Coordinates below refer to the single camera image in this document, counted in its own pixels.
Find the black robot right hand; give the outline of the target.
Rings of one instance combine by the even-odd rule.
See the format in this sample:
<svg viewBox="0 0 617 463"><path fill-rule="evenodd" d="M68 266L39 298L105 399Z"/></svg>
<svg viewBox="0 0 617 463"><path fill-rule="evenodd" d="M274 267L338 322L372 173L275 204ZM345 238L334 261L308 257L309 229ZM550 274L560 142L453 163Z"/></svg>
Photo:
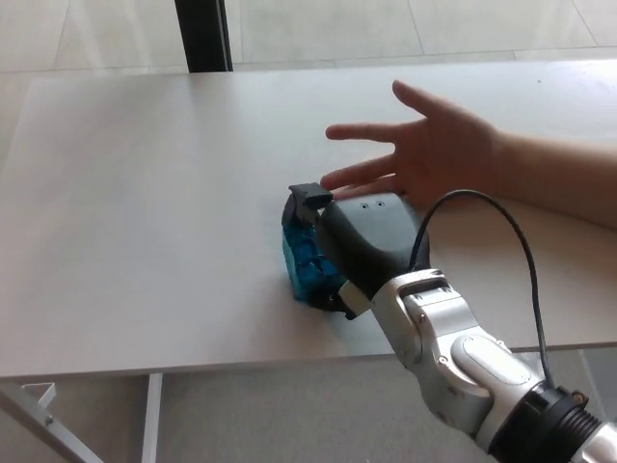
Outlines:
<svg viewBox="0 0 617 463"><path fill-rule="evenodd" d="M352 320L389 280L430 263L421 220L394 193L337 200L318 183L289 187L282 212L282 253L295 300Z"/></svg>

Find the person's bare hand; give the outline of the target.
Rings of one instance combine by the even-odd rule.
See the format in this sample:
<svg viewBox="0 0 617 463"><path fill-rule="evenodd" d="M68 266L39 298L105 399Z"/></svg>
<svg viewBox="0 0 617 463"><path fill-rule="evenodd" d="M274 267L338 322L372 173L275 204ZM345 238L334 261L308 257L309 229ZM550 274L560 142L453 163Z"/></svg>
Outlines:
<svg viewBox="0 0 617 463"><path fill-rule="evenodd" d="M391 192L421 208L458 189L495 195L497 155L502 137L470 111L396 80L399 102L420 114L406 123L335 124L332 141L370 141L393 145L393 152L322 176L320 184L339 200Z"/></svg>

